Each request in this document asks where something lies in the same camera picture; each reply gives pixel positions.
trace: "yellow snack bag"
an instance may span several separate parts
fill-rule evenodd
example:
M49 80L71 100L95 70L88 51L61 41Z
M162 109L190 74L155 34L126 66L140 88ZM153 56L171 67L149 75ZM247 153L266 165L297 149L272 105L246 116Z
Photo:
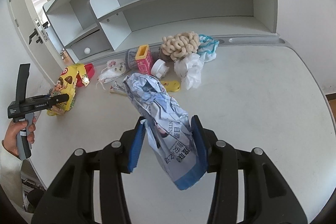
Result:
M54 105L51 109L47 111L47 114L49 116L64 114L66 111L69 111L73 108L77 84L76 76L78 73L84 86L87 86L90 83L83 64L75 64L66 67L62 72L61 76L58 78L56 85L50 90L49 94L53 97L59 94L66 93L69 95L69 100L67 102Z

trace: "sleeve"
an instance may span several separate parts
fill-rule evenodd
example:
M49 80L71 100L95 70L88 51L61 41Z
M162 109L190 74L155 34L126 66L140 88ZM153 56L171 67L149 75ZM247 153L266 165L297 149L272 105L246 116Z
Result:
M0 145L0 184L7 197L18 207L23 208L22 161Z

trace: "desk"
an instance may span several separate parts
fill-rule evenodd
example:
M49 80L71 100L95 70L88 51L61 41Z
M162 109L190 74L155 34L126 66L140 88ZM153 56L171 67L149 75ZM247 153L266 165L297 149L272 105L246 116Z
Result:
M171 71L167 79L173 77ZM95 89L95 84L92 80L77 90L75 106L64 116L48 117L43 112L38 119L31 161L47 187L75 149L100 150L137 122L139 114L127 97L109 94L100 86ZM218 47L217 58L204 65L201 86L172 95L189 118L197 114L204 128L236 149L261 147L292 188L309 222L323 208L336 187L335 128L325 97L292 49ZM179 191L145 137L137 168L122 177L132 223L206 223L215 174ZM95 180L95 210L98 187ZM243 206L240 198L239 220Z

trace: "hand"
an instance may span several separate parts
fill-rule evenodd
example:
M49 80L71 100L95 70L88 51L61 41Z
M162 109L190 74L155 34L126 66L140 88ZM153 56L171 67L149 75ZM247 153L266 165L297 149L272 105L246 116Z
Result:
M5 139L3 140L3 147L11 154L14 156L19 156L18 150L17 150L17 144L16 144L16 135L20 133L22 129L25 129L27 126L27 121L22 121L22 122L11 122L9 123ZM28 142L33 144L35 142L34 138L34 131L36 127L35 124L31 124L28 128L28 131L30 134L27 137Z

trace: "metal screw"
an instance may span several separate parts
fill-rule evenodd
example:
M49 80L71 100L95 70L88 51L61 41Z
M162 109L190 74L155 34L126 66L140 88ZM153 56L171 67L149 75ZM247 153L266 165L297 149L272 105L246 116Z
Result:
M111 146L113 148L119 148L121 146L121 142L120 141L114 141L113 143L111 143Z
M257 155L262 155L263 154L263 150L259 147L256 147L255 149L253 149L254 153L256 153Z
M225 146L226 146L226 142L225 142L225 141L222 141L222 140L218 140L218 141L216 142L216 145L217 145L218 147L225 147Z
M77 150L75 151L75 155L76 155L76 156L81 156L81 155L83 155L83 153L84 153L84 150L81 149L81 148L79 148L79 149L77 149Z

